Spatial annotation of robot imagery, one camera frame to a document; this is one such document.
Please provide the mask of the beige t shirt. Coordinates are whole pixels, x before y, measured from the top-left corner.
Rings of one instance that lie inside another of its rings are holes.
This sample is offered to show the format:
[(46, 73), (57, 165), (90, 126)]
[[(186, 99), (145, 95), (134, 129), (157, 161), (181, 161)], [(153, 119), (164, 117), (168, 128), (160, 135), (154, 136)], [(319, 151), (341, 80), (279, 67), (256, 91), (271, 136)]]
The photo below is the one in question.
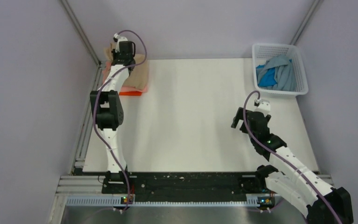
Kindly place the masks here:
[[(111, 63), (113, 62), (112, 50), (115, 50), (116, 44), (111, 42), (109, 47), (103, 49), (103, 53), (107, 60), (106, 68), (103, 70), (103, 83), (106, 81), (110, 73)], [(138, 91), (147, 92), (149, 83), (149, 64), (146, 60), (143, 64), (136, 66), (130, 76), (125, 80), (121, 91)]]

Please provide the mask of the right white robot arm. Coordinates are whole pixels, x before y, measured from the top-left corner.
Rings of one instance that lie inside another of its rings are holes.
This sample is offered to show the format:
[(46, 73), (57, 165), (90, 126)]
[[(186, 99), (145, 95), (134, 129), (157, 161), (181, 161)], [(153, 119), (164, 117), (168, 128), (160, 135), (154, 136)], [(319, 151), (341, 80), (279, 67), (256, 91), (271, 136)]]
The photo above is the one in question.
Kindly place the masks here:
[(260, 111), (238, 108), (231, 124), (241, 125), (255, 151), (269, 164), (257, 168), (255, 187), (269, 190), (293, 205), (309, 224), (352, 224), (354, 222), (350, 193), (335, 188), (307, 168), (286, 142), (270, 132), (271, 116)]

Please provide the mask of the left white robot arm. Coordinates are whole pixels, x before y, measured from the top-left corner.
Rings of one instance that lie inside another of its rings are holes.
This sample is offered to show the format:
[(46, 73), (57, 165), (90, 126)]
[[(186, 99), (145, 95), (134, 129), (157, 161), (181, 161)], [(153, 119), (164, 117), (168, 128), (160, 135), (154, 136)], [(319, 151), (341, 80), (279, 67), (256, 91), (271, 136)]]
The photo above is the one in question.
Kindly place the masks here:
[(107, 153), (106, 183), (112, 183), (120, 193), (130, 189), (131, 181), (125, 171), (126, 162), (117, 136), (117, 129), (124, 121), (119, 93), (135, 64), (134, 47), (135, 43), (132, 41), (117, 41), (116, 48), (112, 51), (113, 62), (103, 85), (90, 93), (93, 127)]

